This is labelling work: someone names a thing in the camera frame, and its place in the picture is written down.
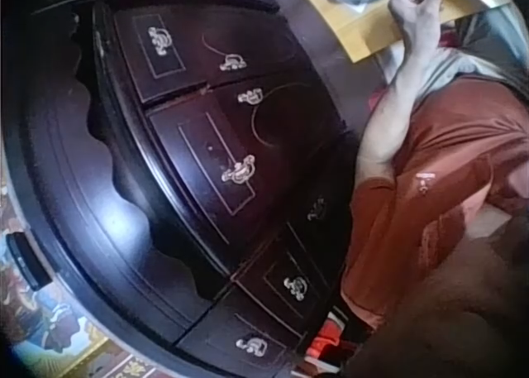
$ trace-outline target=dark wooden cabinet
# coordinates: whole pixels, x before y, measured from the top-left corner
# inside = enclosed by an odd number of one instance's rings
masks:
[[[8,62],[29,79],[7,160],[46,258],[183,376],[273,378],[326,317],[349,244],[355,151],[266,1],[61,1]]]
[[[262,12],[156,6],[116,12],[115,22],[143,103],[189,88],[307,67],[284,20]]]

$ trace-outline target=fist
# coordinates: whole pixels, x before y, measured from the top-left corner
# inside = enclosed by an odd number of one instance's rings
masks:
[[[441,0],[389,0],[389,11],[403,35],[406,55],[427,63],[441,38]]]

